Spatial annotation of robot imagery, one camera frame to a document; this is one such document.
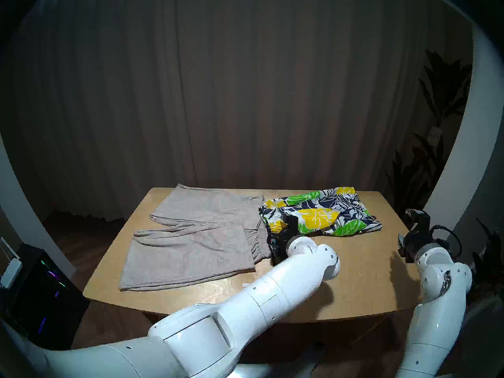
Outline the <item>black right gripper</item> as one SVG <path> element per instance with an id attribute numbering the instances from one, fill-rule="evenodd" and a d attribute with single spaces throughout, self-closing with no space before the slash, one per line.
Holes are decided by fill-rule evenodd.
<path id="1" fill-rule="evenodd" d="M 405 262 L 414 262 L 424 246 L 434 243 L 430 232 L 430 216 L 425 211 L 406 209 L 406 235 L 398 234 L 398 253 Z"/>

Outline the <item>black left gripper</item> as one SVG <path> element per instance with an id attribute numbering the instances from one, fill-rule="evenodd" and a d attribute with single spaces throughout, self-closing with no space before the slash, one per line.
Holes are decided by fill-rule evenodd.
<path id="1" fill-rule="evenodd" d="M 268 246 L 272 255 L 272 263 L 279 264 L 288 258 L 288 247 L 293 240 L 300 237 L 298 218 L 290 214 L 282 216 L 282 222 L 286 225 L 280 227 L 279 232 L 268 233 Z"/>

